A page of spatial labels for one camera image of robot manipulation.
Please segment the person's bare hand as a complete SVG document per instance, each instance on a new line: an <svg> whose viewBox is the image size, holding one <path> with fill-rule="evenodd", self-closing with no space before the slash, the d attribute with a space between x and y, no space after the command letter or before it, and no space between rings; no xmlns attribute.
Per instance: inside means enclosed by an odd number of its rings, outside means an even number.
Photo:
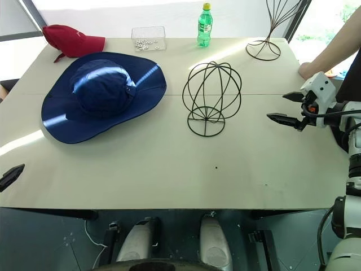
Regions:
<svg viewBox="0 0 361 271"><path fill-rule="evenodd" d="M298 68L298 74L305 80L311 78L314 74L318 72L320 72L320 70L318 66L315 65L313 62L304 62Z"/></svg>

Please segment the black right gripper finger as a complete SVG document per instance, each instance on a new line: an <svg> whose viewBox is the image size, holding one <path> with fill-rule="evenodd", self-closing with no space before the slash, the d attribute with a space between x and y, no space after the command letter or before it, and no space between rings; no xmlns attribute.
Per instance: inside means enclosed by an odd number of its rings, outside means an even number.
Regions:
<svg viewBox="0 0 361 271"><path fill-rule="evenodd" d="M285 126L291 126L296 130L302 130L301 122L295 117L289 117L282 113L268 113L266 115L270 120Z"/></svg>
<svg viewBox="0 0 361 271"><path fill-rule="evenodd" d="M283 98L290 100L292 102L302 103L304 95L301 92L293 91L283 95Z"/></svg>

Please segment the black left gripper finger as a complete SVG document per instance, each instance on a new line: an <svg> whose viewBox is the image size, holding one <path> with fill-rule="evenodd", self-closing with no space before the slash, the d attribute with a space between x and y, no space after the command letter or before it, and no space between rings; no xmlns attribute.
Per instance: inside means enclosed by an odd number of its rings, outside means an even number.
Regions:
<svg viewBox="0 0 361 271"><path fill-rule="evenodd" d="M18 166L12 167L6 173L4 173L0 181L0 192L3 192L12 183L14 183L22 174L24 168L25 164L20 164Z"/></svg>

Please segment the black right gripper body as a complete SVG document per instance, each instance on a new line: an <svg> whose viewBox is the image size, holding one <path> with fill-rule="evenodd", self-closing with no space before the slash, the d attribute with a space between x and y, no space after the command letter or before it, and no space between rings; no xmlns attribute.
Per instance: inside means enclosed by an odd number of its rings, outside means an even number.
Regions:
<svg viewBox="0 0 361 271"><path fill-rule="evenodd" d="M301 101L301 115L303 119L300 123L298 131L301 132L305 129L306 126L316 126L317 118L314 115L318 114L318 105L315 103L317 96L313 91L308 92L307 94L298 93Z"/></svg>

